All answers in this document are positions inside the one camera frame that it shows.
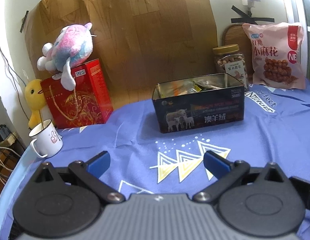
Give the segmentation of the blue patterned tablecloth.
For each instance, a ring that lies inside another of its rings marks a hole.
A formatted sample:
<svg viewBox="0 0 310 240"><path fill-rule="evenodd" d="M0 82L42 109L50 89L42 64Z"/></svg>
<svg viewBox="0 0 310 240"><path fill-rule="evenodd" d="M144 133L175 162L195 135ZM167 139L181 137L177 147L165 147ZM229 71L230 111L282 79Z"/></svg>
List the blue patterned tablecloth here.
<svg viewBox="0 0 310 240"><path fill-rule="evenodd" d="M203 165L212 150L229 160L265 165L276 161L288 176L310 180L310 82L304 90L251 85L245 94L244 120L161 133L151 100L114 111L104 125L61 131L64 147L56 166L111 155L102 181L125 196L138 193L188 193L215 179Z"/></svg>

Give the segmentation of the pink fried twist bag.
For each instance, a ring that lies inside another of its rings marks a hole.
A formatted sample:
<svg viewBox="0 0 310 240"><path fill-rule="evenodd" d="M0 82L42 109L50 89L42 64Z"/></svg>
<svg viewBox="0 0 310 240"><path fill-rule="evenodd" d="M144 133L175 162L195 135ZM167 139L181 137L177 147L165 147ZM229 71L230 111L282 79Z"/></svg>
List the pink fried twist bag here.
<svg viewBox="0 0 310 240"><path fill-rule="evenodd" d="M306 88L300 63L304 37L300 23L244 23L242 28L251 42L254 84L280 89Z"/></svg>

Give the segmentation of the white enamel mug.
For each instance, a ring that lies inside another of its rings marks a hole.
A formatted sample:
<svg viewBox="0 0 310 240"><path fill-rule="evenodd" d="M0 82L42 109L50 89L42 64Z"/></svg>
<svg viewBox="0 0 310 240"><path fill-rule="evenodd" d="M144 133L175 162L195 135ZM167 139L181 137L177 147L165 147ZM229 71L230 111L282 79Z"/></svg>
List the white enamel mug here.
<svg viewBox="0 0 310 240"><path fill-rule="evenodd" d="M29 137L31 149L39 158L51 158L58 154L62 149L62 137L58 134L51 119L35 126L30 132Z"/></svg>

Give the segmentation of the pink blue plush toy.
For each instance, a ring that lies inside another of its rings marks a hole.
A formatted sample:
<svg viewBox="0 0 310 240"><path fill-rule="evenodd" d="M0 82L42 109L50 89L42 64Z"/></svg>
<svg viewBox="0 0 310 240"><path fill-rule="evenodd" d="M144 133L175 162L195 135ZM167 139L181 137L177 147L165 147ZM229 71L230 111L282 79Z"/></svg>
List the pink blue plush toy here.
<svg viewBox="0 0 310 240"><path fill-rule="evenodd" d="M66 90L75 89L76 82L71 69L84 63L93 51L92 23L74 24L64 27L54 43L42 47L43 56L37 61L40 71L61 72L61 84Z"/></svg>

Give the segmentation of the yellow duck plush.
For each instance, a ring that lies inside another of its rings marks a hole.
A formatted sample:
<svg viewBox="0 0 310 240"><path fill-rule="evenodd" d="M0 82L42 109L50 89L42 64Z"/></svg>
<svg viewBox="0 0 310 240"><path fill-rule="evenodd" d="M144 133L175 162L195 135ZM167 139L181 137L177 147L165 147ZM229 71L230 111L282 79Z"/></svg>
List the yellow duck plush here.
<svg viewBox="0 0 310 240"><path fill-rule="evenodd" d="M33 129L36 125L41 123L41 110L47 105L41 87L41 81L41 79L30 81L24 90L25 100L31 110L31 116L28 121L28 127L30 129Z"/></svg>

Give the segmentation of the wooden cutting board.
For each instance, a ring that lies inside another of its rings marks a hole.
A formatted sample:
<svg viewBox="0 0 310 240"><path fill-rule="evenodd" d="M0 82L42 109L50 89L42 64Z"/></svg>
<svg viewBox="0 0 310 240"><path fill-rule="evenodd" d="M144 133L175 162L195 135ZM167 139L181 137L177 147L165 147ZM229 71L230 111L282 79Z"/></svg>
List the wooden cutting board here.
<svg viewBox="0 0 310 240"><path fill-rule="evenodd" d="M245 59L251 61L251 42L242 28L242 24L231 24L223 31L222 45L237 44Z"/></svg>

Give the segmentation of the black metal tin box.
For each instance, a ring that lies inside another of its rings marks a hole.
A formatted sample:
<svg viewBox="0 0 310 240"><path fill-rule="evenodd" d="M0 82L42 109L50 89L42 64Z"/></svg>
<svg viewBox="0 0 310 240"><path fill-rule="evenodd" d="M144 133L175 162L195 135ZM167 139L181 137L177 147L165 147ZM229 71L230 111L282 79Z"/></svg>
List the black metal tin box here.
<svg viewBox="0 0 310 240"><path fill-rule="evenodd" d="M222 73L159 83L152 102L162 133L244 119L244 84Z"/></svg>

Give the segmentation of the clear nut jar yellow lid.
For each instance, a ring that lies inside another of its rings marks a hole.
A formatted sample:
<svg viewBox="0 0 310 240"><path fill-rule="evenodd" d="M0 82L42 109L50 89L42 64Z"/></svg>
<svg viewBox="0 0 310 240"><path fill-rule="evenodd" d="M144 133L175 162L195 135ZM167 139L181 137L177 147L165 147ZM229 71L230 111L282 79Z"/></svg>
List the clear nut jar yellow lid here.
<svg viewBox="0 0 310 240"><path fill-rule="evenodd" d="M212 49L215 66L218 73L227 73L244 84L245 91L249 90L248 72L245 58L238 44L229 44Z"/></svg>

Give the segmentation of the red gift bag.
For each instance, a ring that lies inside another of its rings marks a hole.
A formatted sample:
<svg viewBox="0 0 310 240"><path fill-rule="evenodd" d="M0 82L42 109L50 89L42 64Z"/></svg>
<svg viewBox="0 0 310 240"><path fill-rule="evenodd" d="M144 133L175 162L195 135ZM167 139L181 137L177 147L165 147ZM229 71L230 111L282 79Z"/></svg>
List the red gift bag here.
<svg viewBox="0 0 310 240"><path fill-rule="evenodd" d="M111 99L98 59L83 63L71 74L75 90L62 87L61 74L41 81L41 87L58 129L76 128L107 122L113 112Z"/></svg>

